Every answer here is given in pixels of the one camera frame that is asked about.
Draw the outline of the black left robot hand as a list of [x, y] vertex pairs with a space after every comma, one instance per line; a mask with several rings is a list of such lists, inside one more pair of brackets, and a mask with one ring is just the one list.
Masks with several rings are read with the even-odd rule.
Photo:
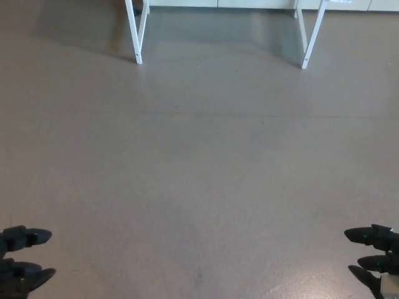
[[24, 225], [9, 227], [1, 232], [1, 298], [27, 298], [55, 275], [54, 268], [5, 258], [8, 252], [44, 244], [51, 237], [49, 230]]

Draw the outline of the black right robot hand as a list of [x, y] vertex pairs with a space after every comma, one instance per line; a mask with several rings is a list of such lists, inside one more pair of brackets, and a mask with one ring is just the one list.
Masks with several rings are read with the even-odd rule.
[[357, 265], [348, 266], [352, 275], [374, 298], [398, 298], [398, 234], [391, 227], [377, 224], [347, 229], [344, 234], [353, 243], [384, 253], [359, 258]]

